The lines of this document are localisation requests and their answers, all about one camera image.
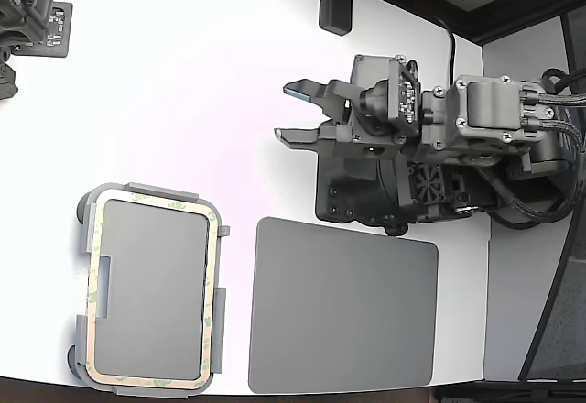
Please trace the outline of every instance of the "white table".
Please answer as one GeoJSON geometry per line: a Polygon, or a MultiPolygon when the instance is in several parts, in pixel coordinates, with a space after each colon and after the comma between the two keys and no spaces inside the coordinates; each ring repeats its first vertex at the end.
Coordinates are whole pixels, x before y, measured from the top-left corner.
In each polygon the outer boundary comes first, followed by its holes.
{"type": "MultiPolygon", "coordinates": [[[[448,38],[379,0],[355,0],[345,38],[319,29],[319,0],[60,1],[74,3],[70,56],[11,59],[21,91],[0,104],[0,376],[80,384],[65,360],[87,284],[75,208],[101,183],[136,181],[198,192],[232,226],[224,369],[208,392],[249,394],[256,224],[319,222],[316,156],[287,150],[273,128],[323,116],[283,85],[347,80],[357,53],[404,53],[429,89],[446,83],[448,38]]],[[[482,74],[481,48],[459,39],[456,65],[482,74]]],[[[439,247],[432,385],[480,379],[489,221],[411,231],[439,247]]]]}

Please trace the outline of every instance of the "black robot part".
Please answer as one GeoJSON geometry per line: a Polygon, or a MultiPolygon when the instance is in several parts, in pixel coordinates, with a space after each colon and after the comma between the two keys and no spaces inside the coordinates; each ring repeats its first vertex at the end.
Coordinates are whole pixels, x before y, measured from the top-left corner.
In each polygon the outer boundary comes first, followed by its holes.
{"type": "Polygon", "coordinates": [[[357,221],[397,236],[409,224],[509,205],[533,215],[529,202],[567,211],[570,203],[560,201],[580,195],[581,184],[557,181],[577,181],[583,142],[569,139],[571,118],[549,103],[541,83],[465,75],[448,90],[422,92],[416,62],[359,55],[350,83],[303,80],[285,90],[330,118],[313,130],[276,130],[288,147],[318,153],[323,221],[357,221]]]}

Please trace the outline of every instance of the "black device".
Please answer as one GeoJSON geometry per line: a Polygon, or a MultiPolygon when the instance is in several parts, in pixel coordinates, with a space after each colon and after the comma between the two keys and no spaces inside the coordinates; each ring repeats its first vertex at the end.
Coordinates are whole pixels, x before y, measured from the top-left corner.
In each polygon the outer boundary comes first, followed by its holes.
{"type": "Polygon", "coordinates": [[[329,118],[317,129],[276,130],[289,148],[319,155],[318,218],[399,236],[412,223],[475,212],[515,229],[572,212],[585,149],[569,107],[586,105],[586,96],[558,96],[554,74],[539,82],[464,75],[423,92],[418,75],[404,56],[358,55],[350,83],[285,86],[329,118]],[[533,202],[550,207],[540,212],[533,202]],[[503,208],[525,220],[506,219],[503,208]]]}
{"type": "Polygon", "coordinates": [[[0,0],[0,99],[13,97],[12,54],[64,58],[69,47],[71,4],[54,0],[0,0]]]}

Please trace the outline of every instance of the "dark gray screen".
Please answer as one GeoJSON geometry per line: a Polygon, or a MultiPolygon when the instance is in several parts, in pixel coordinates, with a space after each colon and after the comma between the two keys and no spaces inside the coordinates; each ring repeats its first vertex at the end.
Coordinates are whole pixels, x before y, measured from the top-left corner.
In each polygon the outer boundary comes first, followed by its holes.
{"type": "Polygon", "coordinates": [[[427,385],[437,278],[433,244],[262,220],[251,389],[326,393],[427,385]]]}

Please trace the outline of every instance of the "cable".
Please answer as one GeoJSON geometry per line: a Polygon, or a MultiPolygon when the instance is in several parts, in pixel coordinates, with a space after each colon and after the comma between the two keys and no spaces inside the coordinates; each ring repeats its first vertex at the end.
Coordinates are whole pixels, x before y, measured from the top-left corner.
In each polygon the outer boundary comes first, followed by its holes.
{"type": "MultiPolygon", "coordinates": [[[[582,173],[581,155],[586,154],[586,146],[582,139],[581,132],[574,125],[563,121],[539,121],[540,130],[555,131],[567,135],[575,146],[577,172],[580,176],[582,173]]],[[[554,212],[538,212],[531,209],[524,202],[522,202],[494,173],[492,169],[477,168],[479,174],[485,179],[494,190],[505,200],[506,204],[521,212],[525,217],[535,223],[555,223],[563,220],[572,213],[576,203],[580,200],[584,184],[583,181],[577,178],[572,188],[572,193],[568,199],[564,200],[562,204],[554,212]]]]}
{"type": "MultiPolygon", "coordinates": [[[[557,200],[553,202],[547,212],[555,212],[561,204],[564,202],[563,197],[559,197],[557,200]]],[[[495,222],[499,223],[501,226],[506,227],[507,229],[512,229],[514,231],[526,231],[528,229],[533,229],[534,227],[538,227],[540,223],[533,222],[529,220],[528,222],[523,223],[516,223],[511,222],[510,220],[505,219],[500,213],[498,212],[489,212],[488,216],[491,217],[495,222]]]]}
{"type": "Polygon", "coordinates": [[[437,16],[435,17],[435,19],[438,23],[441,24],[441,26],[444,29],[446,29],[448,35],[450,35],[450,83],[448,84],[448,87],[451,87],[451,85],[454,84],[454,71],[456,65],[456,37],[454,36],[454,33],[451,31],[450,27],[446,24],[445,21],[443,21],[441,18],[437,16]]]}
{"type": "Polygon", "coordinates": [[[557,96],[556,94],[540,94],[537,97],[538,103],[544,105],[559,105],[564,107],[586,106],[586,94],[572,94],[570,96],[557,96]]]}
{"type": "MultiPolygon", "coordinates": [[[[547,69],[543,73],[542,76],[544,78],[548,78],[549,80],[551,78],[558,78],[559,79],[559,81],[556,82],[556,84],[555,84],[555,88],[556,88],[555,94],[559,94],[560,92],[565,90],[566,87],[570,87],[574,82],[578,81],[582,77],[586,77],[586,69],[574,71],[570,75],[568,75],[568,73],[566,73],[565,71],[563,71],[561,69],[555,69],[555,68],[554,69],[547,69]]],[[[561,204],[563,202],[564,202],[563,197],[557,198],[553,202],[553,204],[549,207],[549,209],[547,210],[547,213],[555,212],[557,209],[559,209],[559,207],[561,206],[561,204]]],[[[532,220],[529,220],[527,222],[522,222],[522,223],[511,222],[510,220],[505,219],[498,212],[489,212],[488,215],[496,223],[500,224],[501,226],[506,227],[507,229],[515,230],[515,231],[526,231],[528,229],[533,229],[534,227],[537,227],[540,225],[540,223],[534,222],[532,220]]]]}
{"type": "Polygon", "coordinates": [[[559,78],[559,81],[556,82],[556,94],[562,93],[566,88],[571,88],[572,85],[583,79],[586,79],[586,69],[579,69],[563,78],[559,78]]]}
{"type": "Polygon", "coordinates": [[[568,73],[560,69],[547,69],[541,76],[543,76],[544,78],[548,78],[549,80],[551,78],[558,78],[559,80],[561,80],[562,78],[568,76],[568,73]]]}

